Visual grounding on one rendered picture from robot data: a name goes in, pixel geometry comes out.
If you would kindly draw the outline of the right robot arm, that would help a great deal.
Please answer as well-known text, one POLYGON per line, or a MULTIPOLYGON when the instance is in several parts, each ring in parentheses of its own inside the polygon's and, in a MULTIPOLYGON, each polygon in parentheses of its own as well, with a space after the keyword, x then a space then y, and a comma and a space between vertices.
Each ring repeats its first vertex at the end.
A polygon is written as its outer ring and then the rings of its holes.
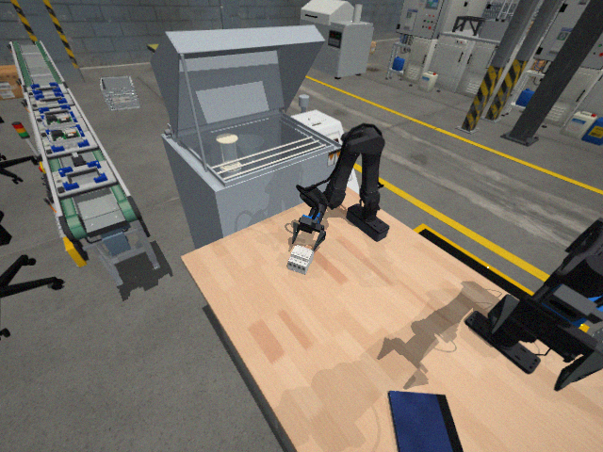
POLYGON ((356 203, 348 207, 348 211, 363 221, 377 234, 382 234, 389 230, 390 226, 376 216, 378 210, 381 209, 379 206, 378 167, 384 145, 384 138, 371 126, 361 127, 352 132, 347 143, 344 145, 336 171, 329 184, 327 184, 325 191, 321 192, 317 187, 310 191, 303 190, 317 201, 319 206, 318 213, 321 212, 324 216, 327 206, 333 210, 344 201, 351 171, 361 153, 362 184, 361 188, 359 188, 359 197, 364 203, 364 208, 359 203, 356 203))

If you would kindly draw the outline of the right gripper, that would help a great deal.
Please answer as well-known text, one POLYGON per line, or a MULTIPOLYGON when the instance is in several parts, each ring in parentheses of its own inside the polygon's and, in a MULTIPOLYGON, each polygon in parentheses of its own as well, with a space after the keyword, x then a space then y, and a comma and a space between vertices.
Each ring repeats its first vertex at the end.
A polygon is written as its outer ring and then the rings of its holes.
POLYGON ((301 218, 299 219, 299 223, 294 222, 293 223, 293 239, 292 239, 292 244, 295 242, 297 235, 299 233, 299 231, 304 231, 307 232, 309 234, 311 234, 313 231, 318 232, 318 239, 316 241, 316 244, 313 248, 313 251, 317 248, 317 246, 322 243, 325 240, 325 236, 326 236, 326 232, 324 231, 324 225, 321 225, 320 222, 322 221, 323 215, 321 212, 316 212, 316 209, 311 209, 310 213, 308 216, 303 215, 304 217, 307 218, 311 218, 316 220, 316 218, 318 217, 318 223, 313 223, 313 225, 308 225, 305 223, 300 222, 301 218), (315 213, 315 214, 314 214, 315 213))

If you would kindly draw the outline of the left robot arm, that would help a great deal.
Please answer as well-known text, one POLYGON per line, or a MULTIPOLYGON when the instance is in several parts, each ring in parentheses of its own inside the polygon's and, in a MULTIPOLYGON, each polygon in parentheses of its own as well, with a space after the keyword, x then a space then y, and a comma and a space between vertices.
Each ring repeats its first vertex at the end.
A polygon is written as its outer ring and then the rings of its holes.
MULTIPOLYGON (((603 321, 603 312, 596 309, 598 304, 589 300, 603 295, 603 218, 597 219, 565 251, 569 254, 562 264, 531 297, 539 301, 546 296, 542 302, 571 322, 583 317, 594 324, 603 321)), ((480 312, 475 311, 465 323, 528 374, 541 362, 519 343, 527 341, 503 324, 488 337, 488 318, 480 312)))

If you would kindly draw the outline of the dark blue notebook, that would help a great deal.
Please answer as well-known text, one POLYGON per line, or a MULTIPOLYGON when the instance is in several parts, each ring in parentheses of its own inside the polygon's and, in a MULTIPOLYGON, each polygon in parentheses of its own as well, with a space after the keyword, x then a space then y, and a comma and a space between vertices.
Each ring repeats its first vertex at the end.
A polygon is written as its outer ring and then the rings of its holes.
POLYGON ((446 395, 389 391, 388 397, 399 452, 464 452, 446 395))

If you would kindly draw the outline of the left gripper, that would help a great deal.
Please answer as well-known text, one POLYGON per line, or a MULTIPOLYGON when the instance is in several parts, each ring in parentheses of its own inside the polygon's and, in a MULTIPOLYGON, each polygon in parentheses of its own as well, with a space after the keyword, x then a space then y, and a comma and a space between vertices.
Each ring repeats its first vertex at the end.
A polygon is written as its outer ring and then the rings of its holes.
POLYGON ((585 318, 572 323, 545 306, 542 303, 545 298, 546 296, 537 301, 525 295, 519 301, 506 294, 487 315, 487 336, 490 337, 504 324, 529 343, 538 339, 562 356, 565 363, 573 361, 563 368, 558 376, 554 386, 554 390, 558 392, 571 382, 584 379, 603 369, 603 353, 595 348, 597 340, 579 329, 586 321, 585 318), (580 354, 583 356, 576 359, 580 354))

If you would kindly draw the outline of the black floor mat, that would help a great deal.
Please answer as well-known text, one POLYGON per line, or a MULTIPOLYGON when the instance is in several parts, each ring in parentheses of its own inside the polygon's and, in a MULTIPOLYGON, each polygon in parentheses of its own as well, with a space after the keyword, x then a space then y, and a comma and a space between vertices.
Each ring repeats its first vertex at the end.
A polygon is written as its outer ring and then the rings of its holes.
POLYGON ((431 241, 434 245, 444 250, 463 264, 471 267, 479 274, 481 274, 484 278, 494 283, 495 285, 505 290, 517 299, 521 299, 524 295, 531 296, 532 294, 534 294, 528 288, 509 278, 508 276, 501 273, 492 266, 486 264, 475 255, 471 254, 467 250, 464 250, 463 248, 448 240, 447 238, 445 238, 435 230, 431 229, 427 225, 422 223, 421 225, 413 229, 413 231, 422 235, 423 237, 431 241))

